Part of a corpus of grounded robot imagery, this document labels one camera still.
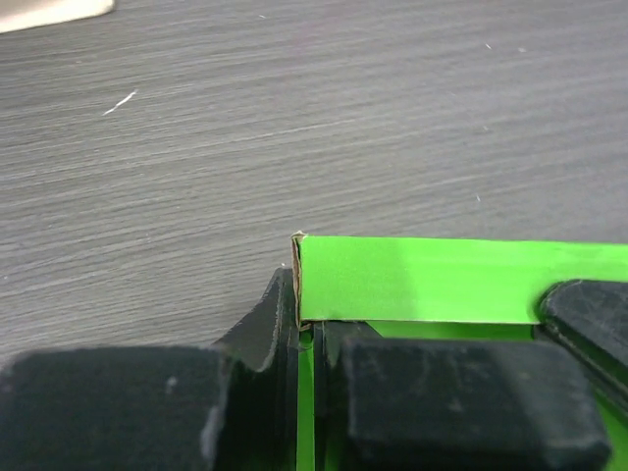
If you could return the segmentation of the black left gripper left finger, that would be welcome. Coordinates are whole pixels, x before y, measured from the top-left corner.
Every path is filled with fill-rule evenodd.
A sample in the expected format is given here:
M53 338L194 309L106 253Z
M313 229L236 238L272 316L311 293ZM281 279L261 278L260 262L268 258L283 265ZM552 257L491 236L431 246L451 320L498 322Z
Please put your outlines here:
M205 347L29 351L1 372L5 470L292 470L292 273Z

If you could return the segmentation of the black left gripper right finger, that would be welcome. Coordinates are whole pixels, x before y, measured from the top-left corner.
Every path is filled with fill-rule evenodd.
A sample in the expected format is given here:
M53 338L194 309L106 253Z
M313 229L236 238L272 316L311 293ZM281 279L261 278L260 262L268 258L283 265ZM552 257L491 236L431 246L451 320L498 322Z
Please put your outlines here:
M530 340L313 332L321 470L602 470L612 444L580 365Z

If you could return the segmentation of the green paper box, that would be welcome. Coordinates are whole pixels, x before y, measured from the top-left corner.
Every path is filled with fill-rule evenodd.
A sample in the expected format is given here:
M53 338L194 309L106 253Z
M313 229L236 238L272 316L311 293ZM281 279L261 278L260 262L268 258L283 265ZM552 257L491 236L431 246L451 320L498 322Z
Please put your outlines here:
M315 431L317 326L363 323L395 339L543 341L534 339L534 328L541 323L539 301L551 286L569 280L627 284L627 248L614 243L297 234L292 247L302 330L300 470L321 470ZM589 383L612 444L602 470L623 470L627 419Z

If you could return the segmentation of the beige canvas tote bag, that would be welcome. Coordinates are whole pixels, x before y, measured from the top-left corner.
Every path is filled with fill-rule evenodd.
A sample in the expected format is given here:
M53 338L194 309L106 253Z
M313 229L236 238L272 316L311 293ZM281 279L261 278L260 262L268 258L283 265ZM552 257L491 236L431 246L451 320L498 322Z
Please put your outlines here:
M2 33L51 26L110 13L116 0L1 0Z

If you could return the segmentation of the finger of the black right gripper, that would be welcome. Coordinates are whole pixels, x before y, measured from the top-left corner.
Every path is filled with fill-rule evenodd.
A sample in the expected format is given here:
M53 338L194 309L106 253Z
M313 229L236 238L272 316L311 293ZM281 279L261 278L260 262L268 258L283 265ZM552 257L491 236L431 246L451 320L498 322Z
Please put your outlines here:
M569 280L538 304L534 339L557 344L583 367L597 392L627 419L627 284Z

